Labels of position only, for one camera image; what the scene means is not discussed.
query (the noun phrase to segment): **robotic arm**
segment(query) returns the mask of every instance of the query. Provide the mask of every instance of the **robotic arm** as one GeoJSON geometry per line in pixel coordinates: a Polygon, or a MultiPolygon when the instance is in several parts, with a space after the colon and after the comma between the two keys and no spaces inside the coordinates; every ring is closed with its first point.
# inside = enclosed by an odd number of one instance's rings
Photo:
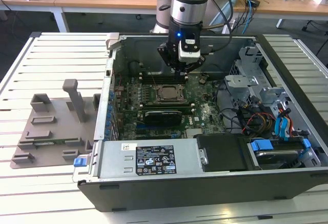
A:
{"type": "Polygon", "coordinates": [[[169,38],[157,50],[176,75],[200,67],[200,32],[208,0],[172,0],[169,38]]]}

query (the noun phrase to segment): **power supply label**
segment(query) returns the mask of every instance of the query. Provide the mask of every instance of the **power supply label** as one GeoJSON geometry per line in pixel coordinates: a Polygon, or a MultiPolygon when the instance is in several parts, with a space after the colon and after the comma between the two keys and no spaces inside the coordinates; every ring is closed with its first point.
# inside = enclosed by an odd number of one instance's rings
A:
{"type": "Polygon", "coordinates": [[[173,146],[136,147],[136,174],[176,174],[173,146]]]}

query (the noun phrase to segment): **floor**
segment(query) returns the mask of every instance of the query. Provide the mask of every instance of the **floor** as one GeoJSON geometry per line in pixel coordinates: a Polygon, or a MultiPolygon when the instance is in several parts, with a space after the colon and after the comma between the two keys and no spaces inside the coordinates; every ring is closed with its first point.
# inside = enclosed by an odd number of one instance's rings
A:
{"type": "MultiPolygon", "coordinates": [[[[6,12],[8,20],[0,22],[0,80],[5,76],[11,64],[19,54],[31,32],[58,32],[56,22],[48,12],[6,12]]],[[[135,15],[126,14],[81,14],[66,13],[66,18],[71,32],[149,32],[155,25],[154,15],[142,15],[137,20],[135,15]],[[99,24],[99,17],[104,22],[99,24]]],[[[282,29],[277,29],[275,19],[257,19],[250,24],[249,34],[289,34],[293,38],[301,39],[314,53],[318,51],[323,42],[328,38],[328,24],[317,22],[309,25],[306,32],[301,28],[306,21],[285,21],[282,29]]],[[[328,64],[328,44],[318,55],[319,59],[328,64]]]]}

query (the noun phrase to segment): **slatted table surface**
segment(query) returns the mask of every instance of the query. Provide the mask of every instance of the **slatted table surface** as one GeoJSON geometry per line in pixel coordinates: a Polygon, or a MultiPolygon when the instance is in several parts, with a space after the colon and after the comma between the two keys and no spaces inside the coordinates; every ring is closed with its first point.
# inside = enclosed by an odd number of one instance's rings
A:
{"type": "MultiPolygon", "coordinates": [[[[322,118],[328,123],[328,70],[318,58],[297,39],[289,35],[266,35],[282,62],[290,71],[322,118]]],[[[279,79],[269,63],[269,73],[277,86],[279,79]]]]}
{"type": "Polygon", "coordinates": [[[67,97],[65,78],[82,96],[99,93],[106,34],[43,33],[30,38],[0,85],[0,223],[326,223],[328,185],[291,200],[101,213],[72,182],[73,166],[10,168],[34,93],[67,97]],[[259,215],[273,219],[258,220],[259,215]]]}

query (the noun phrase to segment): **wooden table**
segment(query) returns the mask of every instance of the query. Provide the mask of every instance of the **wooden table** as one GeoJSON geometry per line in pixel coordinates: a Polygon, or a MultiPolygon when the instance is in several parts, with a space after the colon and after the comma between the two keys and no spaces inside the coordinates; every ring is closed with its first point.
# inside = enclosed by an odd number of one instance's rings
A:
{"type": "MultiPolygon", "coordinates": [[[[53,12],[55,0],[2,0],[10,9],[15,11],[46,11],[53,12]]],[[[3,10],[8,8],[0,1],[0,18],[6,20],[3,10]]]]}
{"type": "MultiPolygon", "coordinates": [[[[255,17],[280,19],[312,19],[328,21],[328,6],[316,5],[312,0],[283,1],[259,0],[255,17]]],[[[54,13],[60,32],[69,32],[65,12],[85,13],[123,13],[156,14],[156,0],[4,0],[12,10],[50,11],[54,13]]],[[[0,10],[8,10],[0,4],[0,10]]],[[[238,0],[234,8],[237,18],[244,11],[244,5],[238,0]]]]}
{"type": "MultiPolygon", "coordinates": [[[[260,5],[255,17],[280,19],[277,28],[282,26],[281,19],[304,19],[328,21],[328,6],[317,5],[313,0],[258,0],[260,5]]],[[[242,0],[238,0],[234,7],[235,18],[244,12],[242,0]]]]}

